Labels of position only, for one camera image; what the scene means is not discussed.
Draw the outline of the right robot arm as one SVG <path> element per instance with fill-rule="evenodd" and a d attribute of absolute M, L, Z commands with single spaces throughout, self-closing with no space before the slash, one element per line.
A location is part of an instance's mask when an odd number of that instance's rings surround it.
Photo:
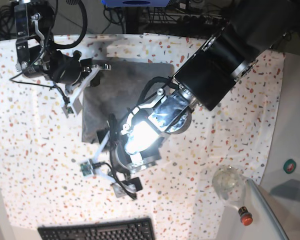
<path fill-rule="evenodd" d="M 45 77 L 48 81 L 73 86 L 87 77 L 92 70 L 92 59 L 81 59 L 75 51 L 72 56 L 62 50 L 78 46 L 87 32 L 87 12 L 82 1 L 68 0 L 68 5 L 78 6 L 83 21 L 81 33 L 76 41 L 61 45 L 54 41 L 52 29 L 57 8 L 45 0 L 19 0 L 14 7 L 16 27 L 17 68 L 26 78 Z"/>

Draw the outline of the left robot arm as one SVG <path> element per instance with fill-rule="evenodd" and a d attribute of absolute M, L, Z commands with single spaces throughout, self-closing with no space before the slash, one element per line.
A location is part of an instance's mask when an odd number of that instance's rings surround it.
<path fill-rule="evenodd" d="M 121 120 L 109 117 L 110 169 L 131 175 L 152 167 L 170 135 L 185 132 L 197 104 L 213 110 L 257 57 L 300 19 L 300 0 L 242 0 L 170 78 L 155 77 Z"/>

